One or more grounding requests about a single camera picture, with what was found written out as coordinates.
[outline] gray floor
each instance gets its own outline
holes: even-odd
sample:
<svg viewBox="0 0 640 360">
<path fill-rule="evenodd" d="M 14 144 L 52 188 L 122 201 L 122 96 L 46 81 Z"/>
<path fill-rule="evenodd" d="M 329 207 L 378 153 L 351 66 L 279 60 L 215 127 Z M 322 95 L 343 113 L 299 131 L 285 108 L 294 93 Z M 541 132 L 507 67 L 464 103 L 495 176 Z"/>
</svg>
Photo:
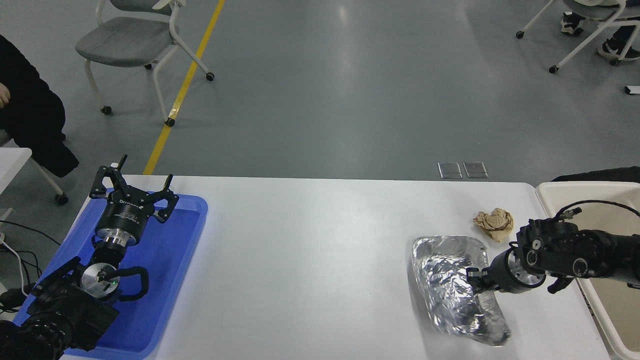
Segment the gray floor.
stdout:
<svg viewBox="0 0 640 360">
<path fill-rule="evenodd" d="M 155 174 L 439 180 L 438 161 L 483 161 L 489 179 L 537 185 L 556 176 L 638 165 L 636 63 L 595 53 L 605 31 L 558 74 L 547 69 L 582 38 L 559 32 L 557 4 L 524 39 L 544 1 L 227 0 Z M 163 126 L 145 69 L 94 66 L 114 114 L 94 105 L 74 45 L 95 27 L 91 1 L 3 1 L 0 33 L 40 71 L 67 109 L 67 144 L 81 166 L 60 180 L 59 207 L 26 166 L 0 195 L 10 220 L 61 240 L 99 165 L 129 155 L 142 173 Z M 216 1 L 189 1 L 179 26 L 194 49 Z M 105 18 L 117 14 L 109 5 Z M 163 69 L 172 103 L 189 58 Z M 56 250 L 8 225 L 7 242 Z M 0 281 L 15 263 L 0 255 Z"/>
</svg>

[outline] caster wheel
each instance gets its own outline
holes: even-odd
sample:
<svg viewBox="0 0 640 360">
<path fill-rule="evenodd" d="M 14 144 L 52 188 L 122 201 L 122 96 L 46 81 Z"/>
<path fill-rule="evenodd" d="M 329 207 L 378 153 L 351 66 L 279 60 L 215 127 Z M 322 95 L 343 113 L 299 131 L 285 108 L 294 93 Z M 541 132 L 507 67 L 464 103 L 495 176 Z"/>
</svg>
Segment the caster wheel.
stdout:
<svg viewBox="0 0 640 360">
<path fill-rule="evenodd" d="M 69 197 L 67 194 L 56 195 L 56 202 L 58 205 L 64 205 L 69 202 Z"/>
</svg>

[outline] hand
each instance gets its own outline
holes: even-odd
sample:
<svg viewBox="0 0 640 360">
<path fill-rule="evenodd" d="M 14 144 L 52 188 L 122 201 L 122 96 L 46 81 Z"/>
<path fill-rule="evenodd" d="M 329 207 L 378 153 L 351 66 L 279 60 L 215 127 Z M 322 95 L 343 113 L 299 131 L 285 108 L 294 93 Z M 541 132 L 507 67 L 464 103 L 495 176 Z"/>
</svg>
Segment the hand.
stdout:
<svg viewBox="0 0 640 360">
<path fill-rule="evenodd" d="M 4 109 L 4 107 L 11 100 L 11 93 L 9 89 L 6 88 L 2 83 L 0 83 L 0 109 Z"/>
</svg>

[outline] white cable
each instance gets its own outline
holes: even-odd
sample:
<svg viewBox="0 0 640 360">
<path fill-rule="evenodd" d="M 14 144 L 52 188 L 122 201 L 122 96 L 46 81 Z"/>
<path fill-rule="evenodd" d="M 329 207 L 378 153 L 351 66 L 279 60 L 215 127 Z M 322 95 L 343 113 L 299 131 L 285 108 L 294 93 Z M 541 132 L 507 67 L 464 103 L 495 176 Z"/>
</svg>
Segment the white cable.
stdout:
<svg viewBox="0 0 640 360">
<path fill-rule="evenodd" d="M 20 270 L 20 281 L 21 281 L 21 286 L 20 286 L 20 292 L 25 296 L 29 296 L 26 292 L 24 292 L 24 274 L 22 273 L 22 260 L 20 259 L 20 255 L 18 255 L 17 252 L 15 252 L 9 245 L 7 245 L 4 242 L 4 233 L 0 233 L 0 245 L 4 245 L 4 247 L 6 247 L 7 249 L 9 249 L 10 252 L 13 253 L 13 255 L 15 255 L 15 257 L 18 259 L 18 269 Z"/>
</svg>

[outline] blue tray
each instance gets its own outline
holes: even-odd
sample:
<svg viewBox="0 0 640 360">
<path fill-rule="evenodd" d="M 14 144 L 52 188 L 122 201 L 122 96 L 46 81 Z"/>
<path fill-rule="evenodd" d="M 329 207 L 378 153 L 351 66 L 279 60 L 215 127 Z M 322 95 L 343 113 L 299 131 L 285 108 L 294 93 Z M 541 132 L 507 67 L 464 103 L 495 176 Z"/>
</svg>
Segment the blue tray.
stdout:
<svg viewBox="0 0 640 360">
<path fill-rule="evenodd" d="M 149 219 L 140 243 L 127 249 L 121 263 L 122 268 L 147 268 L 149 292 L 140 300 L 117 302 L 114 305 L 120 315 L 100 338 L 94 350 L 86 352 L 68 349 L 65 354 L 105 360 L 139 360 L 155 349 L 169 319 L 207 214 L 207 203 L 203 198 L 179 196 L 180 200 L 169 220 L 160 224 L 153 218 Z M 87 204 L 41 279 L 74 256 L 80 256 L 82 264 L 89 262 L 93 253 L 91 237 L 105 205 L 103 199 L 91 200 Z M 166 201 L 158 202 L 157 206 L 165 207 Z M 140 277 L 122 278 L 120 288 L 124 294 L 137 293 L 140 290 Z M 20 325 L 28 318 L 27 308 L 34 299 L 32 295 L 27 298 L 14 319 L 16 324 Z"/>
</svg>

